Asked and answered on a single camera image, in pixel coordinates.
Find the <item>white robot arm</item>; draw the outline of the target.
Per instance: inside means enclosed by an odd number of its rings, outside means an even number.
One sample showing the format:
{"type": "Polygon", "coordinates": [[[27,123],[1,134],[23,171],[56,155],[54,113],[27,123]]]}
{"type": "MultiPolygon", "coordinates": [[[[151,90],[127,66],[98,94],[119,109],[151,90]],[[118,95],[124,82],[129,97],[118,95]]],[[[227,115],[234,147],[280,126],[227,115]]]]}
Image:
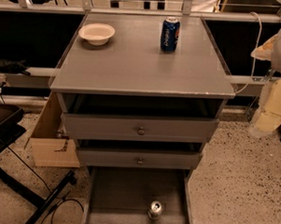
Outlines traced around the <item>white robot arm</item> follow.
{"type": "MultiPolygon", "coordinates": [[[[272,69],[281,74],[281,29],[251,53],[260,61],[270,61],[272,69]]],[[[281,125],[281,78],[264,85],[249,127],[251,135],[262,138],[272,134],[281,125]]]]}

